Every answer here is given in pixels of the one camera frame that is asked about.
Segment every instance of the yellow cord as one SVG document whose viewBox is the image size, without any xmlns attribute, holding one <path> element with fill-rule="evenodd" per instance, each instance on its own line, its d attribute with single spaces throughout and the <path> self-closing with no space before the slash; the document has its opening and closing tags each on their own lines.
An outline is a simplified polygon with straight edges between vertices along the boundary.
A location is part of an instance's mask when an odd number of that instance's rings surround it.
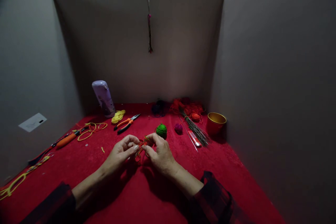
<svg viewBox="0 0 336 224">
<path fill-rule="evenodd" d="M 117 122 L 119 122 L 123 118 L 125 113 L 126 110 L 117 110 L 114 117 L 112 117 L 112 123 L 116 124 Z"/>
<path fill-rule="evenodd" d="M 25 173 L 21 174 L 16 180 L 14 180 L 9 187 L 6 189 L 0 191 L 0 196 L 5 195 L 4 197 L 0 198 L 0 201 L 3 200 L 6 197 L 9 197 L 12 195 L 12 193 L 15 191 L 15 189 L 26 179 L 27 175 L 34 171 L 37 167 L 42 165 L 45 161 L 47 161 L 51 156 L 45 156 L 40 162 L 38 162 L 36 165 L 30 167 Z"/>
<path fill-rule="evenodd" d="M 99 128 L 99 125 L 100 125 L 100 124 L 105 124 L 105 126 L 102 127 L 102 128 Z M 103 129 L 105 129 L 105 128 L 107 127 L 107 123 L 106 123 L 106 122 L 101 122 L 101 123 L 97 123 L 97 124 L 96 124 L 96 123 L 93 123 L 93 122 L 89 122 L 89 123 L 86 123 L 86 124 L 85 124 L 85 126 L 88 126 L 88 125 L 94 125 L 94 129 L 91 130 L 91 129 L 89 128 L 87 131 L 84 131 L 82 134 L 80 134 L 80 135 L 78 136 L 78 138 L 77 138 L 77 141 L 78 141 L 78 142 L 83 141 L 83 140 L 89 138 L 89 137 L 92 135 L 92 133 L 96 131 L 97 128 L 98 128 L 99 130 L 103 130 Z M 84 135 L 85 133 L 88 133 L 88 132 L 90 132 L 90 134 L 89 134 L 87 137 L 85 137 L 85 138 L 83 138 L 83 139 L 79 139 L 82 135 Z"/>
</svg>

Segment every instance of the hand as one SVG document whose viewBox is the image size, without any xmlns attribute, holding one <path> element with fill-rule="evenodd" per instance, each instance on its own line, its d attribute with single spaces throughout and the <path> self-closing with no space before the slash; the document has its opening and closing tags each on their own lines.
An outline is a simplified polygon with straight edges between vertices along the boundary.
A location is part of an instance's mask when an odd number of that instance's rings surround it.
<svg viewBox="0 0 336 224">
<path fill-rule="evenodd" d="M 124 137 L 116 143 L 110 155 L 98 169 L 102 177 L 114 174 L 126 161 L 139 150 L 140 141 L 133 135 Z"/>
<path fill-rule="evenodd" d="M 147 153 L 154 167 L 164 176 L 174 176 L 179 169 L 179 164 L 175 161 L 169 144 L 166 140 L 156 133 L 147 136 L 156 145 L 156 152 L 150 146 L 142 146 Z"/>
</svg>

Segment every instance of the pliers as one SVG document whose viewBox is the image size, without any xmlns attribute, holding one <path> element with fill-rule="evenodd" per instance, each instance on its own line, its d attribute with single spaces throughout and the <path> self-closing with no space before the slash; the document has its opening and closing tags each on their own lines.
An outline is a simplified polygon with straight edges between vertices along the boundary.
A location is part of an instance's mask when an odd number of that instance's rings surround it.
<svg viewBox="0 0 336 224">
<path fill-rule="evenodd" d="M 121 128 L 120 130 L 118 130 L 117 134 L 120 135 L 125 130 L 127 130 L 131 126 L 131 124 L 133 124 L 133 121 L 135 119 L 137 119 L 139 115 L 141 115 L 141 114 L 137 114 L 137 115 L 133 116 L 132 118 L 128 118 L 127 120 L 119 123 L 117 126 L 114 127 L 114 130 L 117 130 L 121 125 L 127 124 L 126 126 L 124 126 L 123 128 Z"/>
</svg>

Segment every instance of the white label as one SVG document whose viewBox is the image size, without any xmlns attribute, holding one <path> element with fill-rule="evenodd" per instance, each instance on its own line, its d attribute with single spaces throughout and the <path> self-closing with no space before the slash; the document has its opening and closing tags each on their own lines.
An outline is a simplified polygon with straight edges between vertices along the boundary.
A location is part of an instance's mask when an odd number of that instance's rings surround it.
<svg viewBox="0 0 336 224">
<path fill-rule="evenodd" d="M 31 132 L 42 123 L 44 123 L 46 120 L 47 119 L 43 115 L 37 113 L 36 115 L 30 117 L 27 121 L 21 123 L 19 127 L 24 129 L 25 131 Z"/>
</svg>

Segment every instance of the knitting needle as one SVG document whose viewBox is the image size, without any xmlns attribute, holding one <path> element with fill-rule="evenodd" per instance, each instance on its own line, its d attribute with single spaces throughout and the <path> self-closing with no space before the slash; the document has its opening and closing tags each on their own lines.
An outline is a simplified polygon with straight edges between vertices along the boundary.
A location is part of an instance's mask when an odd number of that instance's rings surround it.
<svg viewBox="0 0 336 224">
<path fill-rule="evenodd" d="M 186 133 L 188 134 L 188 136 L 189 136 L 189 138 L 190 138 L 190 141 L 192 142 L 193 146 L 195 147 L 195 150 L 198 152 L 198 150 L 197 150 L 196 146 L 194 145 L 193 140 L 191 139 L 191 137 L 190 137 L 190 135 L 189 135 L 189 133 L 188 133 L 186 127 L 184 126 L 184 124 L 183 124 L 183 127 L 184 127 Z"/>
</svg>

